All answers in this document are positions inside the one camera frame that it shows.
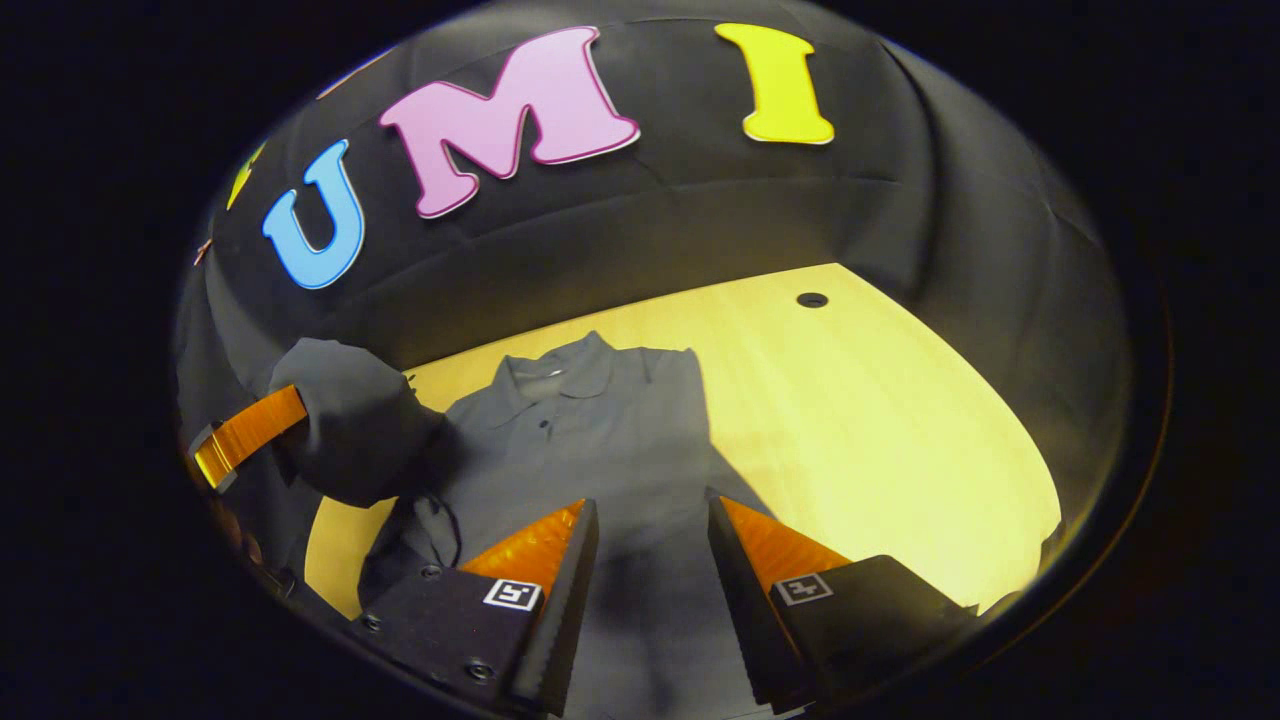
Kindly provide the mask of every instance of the blue letter u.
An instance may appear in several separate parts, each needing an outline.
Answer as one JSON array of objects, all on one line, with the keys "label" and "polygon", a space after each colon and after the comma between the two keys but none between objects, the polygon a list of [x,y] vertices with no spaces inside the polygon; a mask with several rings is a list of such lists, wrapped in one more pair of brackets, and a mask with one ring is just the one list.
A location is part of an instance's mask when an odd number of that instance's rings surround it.
[{"label": "blue letter u", "polygon": [[365,215],[360,200],[351,190],[347,170],[342,167],[342,155],[347,151],[347,141],[339,140],[311,161],[302,179],[316,186],[320,199],[333,219],[333,241],[324,250],[316,250],[302,233],[298,218],[293,214],[293,202],[298,197],[296,190],[289,190],[275,201],[262,220],[262,234],[275,245],[275,254],[293,278],[293,282],[307,290],[319,290],[340,278],[347,268],[356,261],[360,246],[365,242]]}]

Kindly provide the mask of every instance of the gray shirt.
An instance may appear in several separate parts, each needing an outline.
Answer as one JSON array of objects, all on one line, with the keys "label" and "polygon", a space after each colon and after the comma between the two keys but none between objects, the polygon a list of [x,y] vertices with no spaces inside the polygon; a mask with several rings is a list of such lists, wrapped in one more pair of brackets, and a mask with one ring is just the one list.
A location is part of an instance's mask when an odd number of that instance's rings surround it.
[{"label": "gray shirt", "polygon": [[[710,445],[691,350],[614,350],[591,332],[538,360],[504,357],[493,384],[447,415],[462,460],[436,495],[457,518],[460,565],[581,497],[598,503],[566,720],[762,710],[707,541],[704,493],[768,510]],[[434,502],[416,502],[415,515],[410,533],[452,542]]]}]

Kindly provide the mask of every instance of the pink letter m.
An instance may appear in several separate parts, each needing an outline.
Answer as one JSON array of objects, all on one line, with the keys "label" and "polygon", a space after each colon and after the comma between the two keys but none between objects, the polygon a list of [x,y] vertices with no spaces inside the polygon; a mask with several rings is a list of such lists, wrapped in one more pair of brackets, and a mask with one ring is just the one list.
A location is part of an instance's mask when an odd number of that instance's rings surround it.
[{"label": "pink letter m", "polygon": [[594,27],[571,27],[525,42],[511,51],[492,97],[433,82],[388,108],[381,124],[399,131],[422,186],[417,214],[439,218],[480,188],[476,176],[458,172],[445,143],[493,176],[515,176],[526,111],[540,133],[534,160],[545,165],[635,142],[640,126],[618,115],[595,74],[590,45],[599,36]]}]

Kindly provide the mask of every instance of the wooden table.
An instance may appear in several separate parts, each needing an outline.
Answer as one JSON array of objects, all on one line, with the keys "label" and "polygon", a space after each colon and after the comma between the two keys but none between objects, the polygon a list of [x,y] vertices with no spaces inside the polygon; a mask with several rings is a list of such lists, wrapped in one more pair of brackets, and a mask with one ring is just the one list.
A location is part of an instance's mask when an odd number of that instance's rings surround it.
[{"label": "wooden table", "polygon": [[[805,292],[829,301],[801,306]],[[614,307],[404,374],[443,410],[488,386],[504,355],[538,357],[591,329],[616,348],[694,348],[712,442],[796,530],[851,560],[892,555],[980,610],[1034,577],[1060,514],[1032,438],[946,342],[838,264]],[[348,618],[392,503],[320,506],[306,582]]]}]

